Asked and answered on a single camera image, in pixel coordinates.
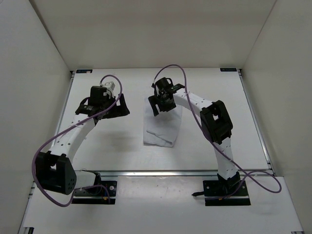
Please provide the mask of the white skirt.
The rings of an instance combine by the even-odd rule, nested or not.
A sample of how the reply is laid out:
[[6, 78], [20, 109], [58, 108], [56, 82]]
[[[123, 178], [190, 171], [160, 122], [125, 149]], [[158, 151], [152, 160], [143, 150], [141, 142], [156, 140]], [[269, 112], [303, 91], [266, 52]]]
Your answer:
[[182, 121], [182, 107], [161, 112], [156, 117], [147, 98], [144, 99], [143, 144], [173, 147]]

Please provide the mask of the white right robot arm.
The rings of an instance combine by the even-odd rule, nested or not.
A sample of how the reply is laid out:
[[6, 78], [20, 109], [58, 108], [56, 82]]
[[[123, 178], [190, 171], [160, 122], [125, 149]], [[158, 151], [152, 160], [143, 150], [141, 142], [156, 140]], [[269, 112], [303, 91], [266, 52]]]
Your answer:
[[163, 77], [152, 84], [154, 94], [148, 97], [154, 116], [168, 112], [177, 106], [184, 107], [200, 118], [201, 130], [212, 144], [218, 165], [219, 191], [230, 195], [240, 182], [239, 172], [233, 163], [231, 135], [233, 124], [224, 102], [215, 102], [187, 92], [182, 84], [173, 84], [171, 78]]

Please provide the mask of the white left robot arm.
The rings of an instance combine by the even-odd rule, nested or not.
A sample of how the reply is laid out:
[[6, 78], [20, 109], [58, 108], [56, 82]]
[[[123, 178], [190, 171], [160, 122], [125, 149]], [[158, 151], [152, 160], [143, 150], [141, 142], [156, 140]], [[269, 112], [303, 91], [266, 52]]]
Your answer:
[[73, 158], [82, 142], [102, 119], [123, 117], [130, 113], [124, 96], [114, 95], [115, 84], [107, 82], [92, 86], [75, 112], [71, 130], [58, 136], [55, 144], [46, 152], [40, 152], [35, 162], [39, 185], [52, 192], [69, 195], [74, 189], [86, 188], [97, 194], [102, 182], [95, 172], [75, 171]]

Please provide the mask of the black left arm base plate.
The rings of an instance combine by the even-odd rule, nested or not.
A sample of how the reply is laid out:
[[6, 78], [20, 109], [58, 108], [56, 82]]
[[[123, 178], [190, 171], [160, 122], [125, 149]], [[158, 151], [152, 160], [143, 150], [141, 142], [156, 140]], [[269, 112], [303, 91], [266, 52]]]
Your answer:
[[72, 204], [88, 204], [88, 205], [115, 205], [117, 195], [117, 181], [103, 180], [102, 187], [77, 190], [74, 193]]

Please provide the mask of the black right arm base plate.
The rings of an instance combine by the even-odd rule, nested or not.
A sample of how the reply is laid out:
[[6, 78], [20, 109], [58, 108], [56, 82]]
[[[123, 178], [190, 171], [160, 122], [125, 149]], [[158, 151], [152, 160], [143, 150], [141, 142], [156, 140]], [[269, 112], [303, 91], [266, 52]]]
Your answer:
[[203, 189], [206, 207], [251, 205], [245, 181], [226, 191], [218, 180], [204, 180]]

